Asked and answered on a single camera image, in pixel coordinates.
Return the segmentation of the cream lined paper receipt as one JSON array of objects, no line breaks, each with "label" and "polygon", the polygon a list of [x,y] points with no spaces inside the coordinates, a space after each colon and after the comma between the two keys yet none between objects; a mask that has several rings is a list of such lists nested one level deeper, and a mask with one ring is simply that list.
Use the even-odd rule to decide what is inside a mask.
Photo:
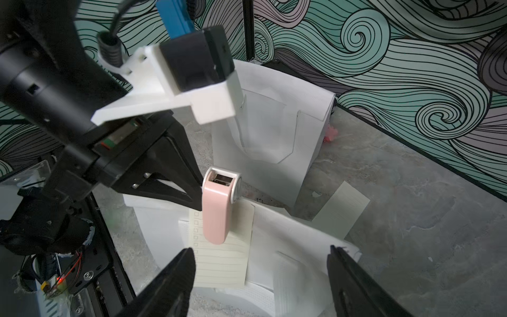
[{"label": "cream lined paper receipt", "polygon": [[189,210],[188,246],[194,250],[194,285],[202,288],[241,288],[246,281],[254,206],[245,200],[233,205],[231,228],[223,244],[210,243],[203,234],[202,213]]}]

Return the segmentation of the pink stapler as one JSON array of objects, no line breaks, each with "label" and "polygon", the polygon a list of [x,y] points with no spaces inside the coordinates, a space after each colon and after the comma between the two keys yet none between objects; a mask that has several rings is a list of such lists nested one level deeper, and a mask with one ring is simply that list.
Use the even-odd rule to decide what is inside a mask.
[{"label": "pink stapler", "polygon": [[202,186],[202,218],[203,234],[208,242],[216,245],[225,242],[241,183],[239,173],[214,166],[207,170]]}]

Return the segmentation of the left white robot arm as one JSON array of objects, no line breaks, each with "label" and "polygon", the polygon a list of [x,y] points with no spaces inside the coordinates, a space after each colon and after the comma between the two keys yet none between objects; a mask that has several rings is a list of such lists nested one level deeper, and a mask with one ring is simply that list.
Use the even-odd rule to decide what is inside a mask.
[{"label": "left white robot arm", "polygon": [[43,195],[81,201],[103,184],[201,210],[203,177],[171,111],[92,122],[127,92],[85,53],[73,23],[78,6],[1,2],[1,101],[64,146]]}]

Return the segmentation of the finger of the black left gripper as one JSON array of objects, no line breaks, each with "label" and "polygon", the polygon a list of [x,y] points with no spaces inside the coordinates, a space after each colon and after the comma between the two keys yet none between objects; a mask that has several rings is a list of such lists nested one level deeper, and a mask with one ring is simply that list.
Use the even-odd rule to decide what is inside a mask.
[{"label": "finger of the black left gripper", "polygon": [[164,130],[158,140],[158,179],[178,190],[201,190],[203,177],[182,124],[159,118],[158,127]]},{"label": "finger of the black left gripper", "polygon": [[143,181],[133,182],[130,187],[122,190],[123,194],[153,198],[189,207],[197,211],[202,210],[202,189],[195,178],[179,178],[162,180],[160,175],[154,174]]}]

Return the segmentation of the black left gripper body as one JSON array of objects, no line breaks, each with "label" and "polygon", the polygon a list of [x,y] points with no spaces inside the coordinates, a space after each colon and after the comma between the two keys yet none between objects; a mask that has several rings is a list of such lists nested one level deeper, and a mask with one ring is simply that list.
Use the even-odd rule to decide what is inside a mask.
[{"label": "black left gripper body", "polygon": [[42,193],[58,202],[84,200],[98,184],[113,188],[140,185],[141,157],[164,138],[173,111],[117,120],[66,145]]}]

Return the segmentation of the white non-woven bag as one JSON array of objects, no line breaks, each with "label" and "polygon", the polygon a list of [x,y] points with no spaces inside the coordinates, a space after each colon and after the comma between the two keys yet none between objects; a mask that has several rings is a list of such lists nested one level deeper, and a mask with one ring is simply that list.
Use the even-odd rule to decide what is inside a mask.
[{"label": "white non-woven bag", "polygon": [[[282,208],[242,198],[254,210],[246,281],[241,288],[195,287],[197,293],[264,316],[319,316],[333,303],[327,272],[330,247],[361,257],[353,244],[294,218]],[[188,246],[188,207],[126,195],[156,263],[165,267]]]},{"label": "white non-woven bag", "polygon": [[254,63],[235,61],[244,102],[212,123],[213,163],[294,207],[323,143],[335,93]]}]

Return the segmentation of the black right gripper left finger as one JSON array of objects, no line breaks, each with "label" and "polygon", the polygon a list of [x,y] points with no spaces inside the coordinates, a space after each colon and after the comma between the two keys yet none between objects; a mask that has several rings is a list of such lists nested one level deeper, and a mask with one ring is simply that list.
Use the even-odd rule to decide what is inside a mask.
[{"label": "black right gripper left finger", "polygon": [[185,248],[118,315],[187,316],[195,273],[194,250]]}]

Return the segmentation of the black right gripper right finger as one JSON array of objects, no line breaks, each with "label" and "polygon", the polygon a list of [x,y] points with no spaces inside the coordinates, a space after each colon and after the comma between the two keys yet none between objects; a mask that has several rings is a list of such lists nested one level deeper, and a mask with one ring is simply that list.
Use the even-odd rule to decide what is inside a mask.
[{"label": "black right gripper right finger", "polygon": [[330,247],[327,272],[338,316],[411,316],[343,248]]}]

